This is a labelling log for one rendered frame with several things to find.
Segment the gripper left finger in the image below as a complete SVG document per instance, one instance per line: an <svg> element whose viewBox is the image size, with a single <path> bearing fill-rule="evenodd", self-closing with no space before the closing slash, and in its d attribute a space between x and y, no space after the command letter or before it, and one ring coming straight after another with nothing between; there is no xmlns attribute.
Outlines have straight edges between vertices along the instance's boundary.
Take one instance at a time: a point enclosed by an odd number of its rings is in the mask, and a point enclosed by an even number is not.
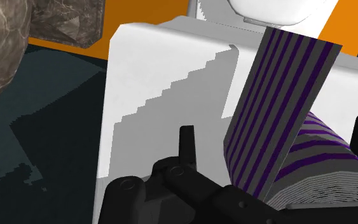
<svg viewBox="0 0 358 224"><path fill-rule="evenodd" d="M177 197L195 215L178 224L259 224L256 200L237 187L222 187L196 169L192 125L179 129L179 154L154 163L147 181L120 177L107 185L98 224L141 224L145 209Z"/></svg>

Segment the white toilet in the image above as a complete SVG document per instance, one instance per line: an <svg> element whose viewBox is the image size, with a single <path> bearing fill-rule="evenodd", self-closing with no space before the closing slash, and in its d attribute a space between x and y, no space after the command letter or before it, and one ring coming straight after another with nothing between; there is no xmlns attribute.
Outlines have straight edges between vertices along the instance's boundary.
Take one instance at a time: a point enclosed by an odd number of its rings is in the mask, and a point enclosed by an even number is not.
<svg viewBox="0 0 358 224"><path fill-rule="evenodd" d="M338 2L189 0L187 16L120 25L109 42L92 224L98 224L110 182L125 176L147 181L155 162L178 156L182 126L194 127L197 171L222 187L232 185L223 141L266 28L340 45L320 37ZM358 57L341 48L311 111L350 145ZM245 193L256 200L259 224L277 224L283 209ZM177 197L144 213L149 219L141 224L178 224L195 215Z"/></svg>

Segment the purple grey striped paper roll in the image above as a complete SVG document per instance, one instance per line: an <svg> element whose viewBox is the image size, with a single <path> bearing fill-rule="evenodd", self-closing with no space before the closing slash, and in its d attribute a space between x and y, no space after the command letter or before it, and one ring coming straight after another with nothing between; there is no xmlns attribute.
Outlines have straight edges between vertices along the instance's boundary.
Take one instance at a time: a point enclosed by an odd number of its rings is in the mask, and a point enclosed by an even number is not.
<svg viewBox="0 0 358 224"><path fill-rule="evenodd" d="M358 201L358 152L311 111L340 50L266 28L223 141L233 186L277 210Z"/></svg>

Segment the brown marbled stone block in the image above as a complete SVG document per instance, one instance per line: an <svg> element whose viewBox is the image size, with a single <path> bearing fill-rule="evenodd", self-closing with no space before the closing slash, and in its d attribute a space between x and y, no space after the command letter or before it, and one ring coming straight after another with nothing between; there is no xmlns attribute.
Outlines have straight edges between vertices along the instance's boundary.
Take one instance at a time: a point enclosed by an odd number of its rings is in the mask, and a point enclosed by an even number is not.
<svg viewBox="0 0 358 224"><path fill-rule="evenodd" d="M106 0L34 0L30 37L89 48L102 37Z"/></svg>

